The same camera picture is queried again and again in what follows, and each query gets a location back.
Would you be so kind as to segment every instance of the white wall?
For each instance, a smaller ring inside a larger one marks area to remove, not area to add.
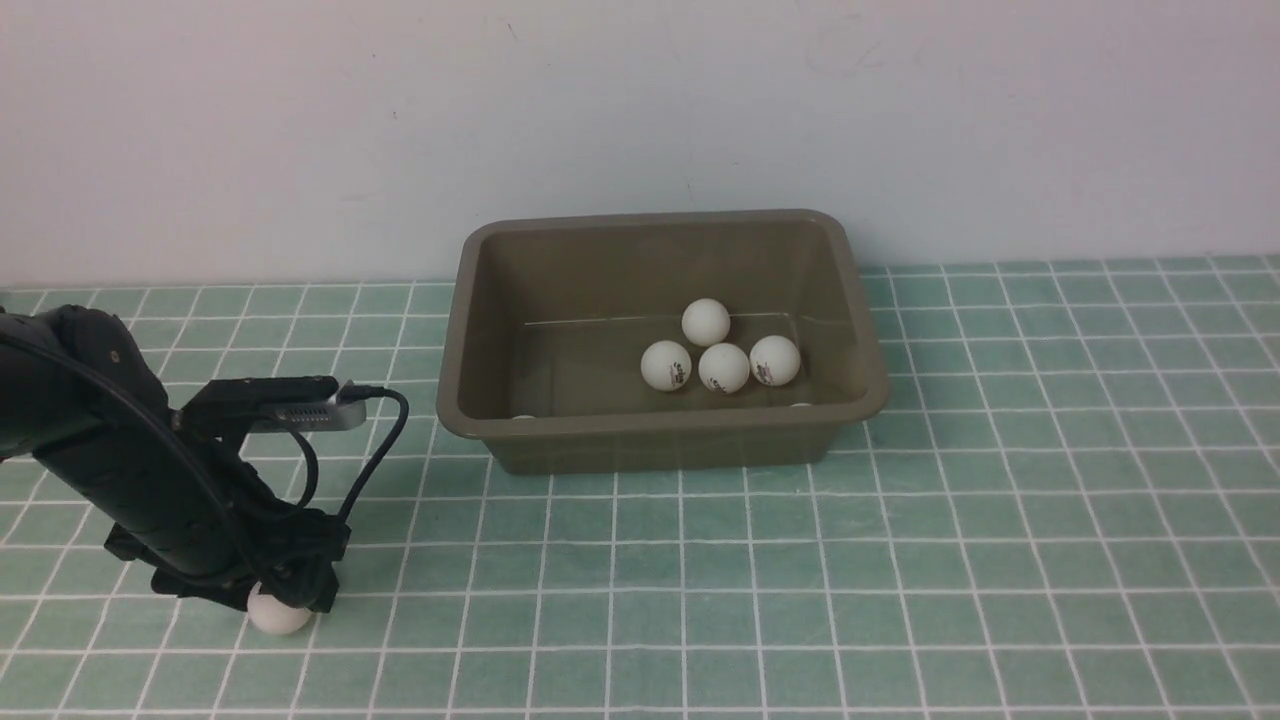
[[[0,283],[773,206],[867,261],[1277,250],[1280,3],[0,0]]]

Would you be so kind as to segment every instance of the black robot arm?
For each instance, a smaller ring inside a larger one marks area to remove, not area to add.
[[[306,507],[317,464],[301,432],[361,424],[369,397],[397,400],[396,425],[338,514]],[[214,380],[175,411],[118,318],[0,309],[0,461],[31,454],[110,516],[106,548],[155,566],[157,593],[244,610],[261,582],[285,605],[326,612],[347,516],[407,416],[402,395],[328,377]],[[275,497],[239,459],[256,432],[287,432],[302,447],[298,503]]]

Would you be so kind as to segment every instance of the ping pong ball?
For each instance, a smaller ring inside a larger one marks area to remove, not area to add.
[[[680,318],[680,329],[689,342],[710,347],[728,336],[728,310],[710,297],[695,300]]]
[[[694,361],[689,351],[678,342],[659,340],[649,346],[640,357],[640,374],[653,389],[671,392],[689,382]]]
[[[746,354],[736,345],[722,342],[713,345],[703,352],[698,360],[698,377],[701,378],[707,389],[731,395],[746,384],[746,378],[751,377],[751,366],[746,361]]]
[[[312,612],[306,607],[289,607],[262,592],[262,583],[253,585],[246,603],[248,621],[269,635],[288,635],[302,629]]]
[[[767,386],[785,386],[800,372],[800,351],[790,340],[771,334],[751,347],[751,372]]]

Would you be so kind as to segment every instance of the plastic tub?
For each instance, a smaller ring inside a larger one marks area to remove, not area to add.
[[[696,368],[701,348],[680,318],[700,297],[728,307],[726,342],[744,351],[791,338],[796,379],[751,379],[728,396],[696,372],[675,392],[646,386],[640,356],[659,340],[684,345]],[[765,210],[480,228],[462,251],[436,410],[508,473],[602,473],[814,461],[887,398],[844,228]]]

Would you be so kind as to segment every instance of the tile floor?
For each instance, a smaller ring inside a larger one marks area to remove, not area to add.
[[[413,418],[333,615],[147,592],[0,465],[0,720],[1280,719],[1277,258],[869,269],[888,409],[813,466],[513,478],[435,424],[452,286],[0,291],[207,379],[387,383]],[[315,438],[335,507],[393,407]],[[279,492],[296,450],[246,448]]]

